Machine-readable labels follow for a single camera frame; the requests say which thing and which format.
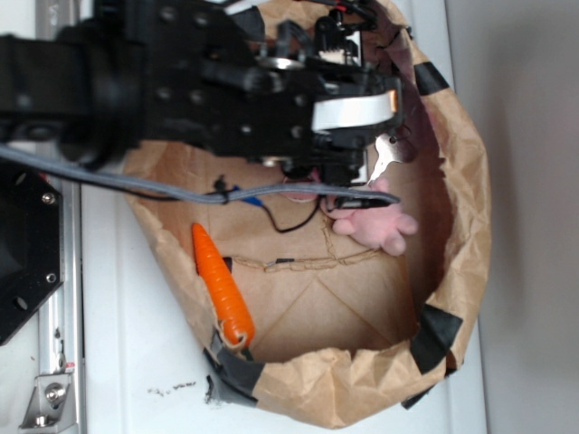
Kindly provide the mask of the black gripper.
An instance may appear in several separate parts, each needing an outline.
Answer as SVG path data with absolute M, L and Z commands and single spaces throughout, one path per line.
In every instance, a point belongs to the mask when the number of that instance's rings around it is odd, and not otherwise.
M 132 143 L 168 140 L 219 157 L 318 173 L 349 186 L 368 145 L 401 122 L 401 82 L 363 54 L 378 25 L 366 1 L 331 1 L 312 24 L 280 21 L 265 36 L 256 9 L 232 14 L 210 1 L 130 1 L 135 46 Z

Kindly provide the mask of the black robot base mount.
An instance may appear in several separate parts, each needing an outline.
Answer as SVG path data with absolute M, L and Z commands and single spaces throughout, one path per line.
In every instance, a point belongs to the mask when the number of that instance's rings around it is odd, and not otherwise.
M 61 201 L 41 175 L 1 162 L 1 344 L 62 283 Z

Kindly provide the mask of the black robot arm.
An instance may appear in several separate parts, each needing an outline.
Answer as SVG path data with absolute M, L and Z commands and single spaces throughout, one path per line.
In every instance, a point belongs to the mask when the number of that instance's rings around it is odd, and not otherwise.
M 56 141 L 90 167 L 176 141 L 351 184 L 403 119 L 401 81 L 358 50 L 377 25 L 367 1 L 324 1 L 273 35 L 239 1 L 98 1 L 52 41 L 2 38 L 1 138 Z

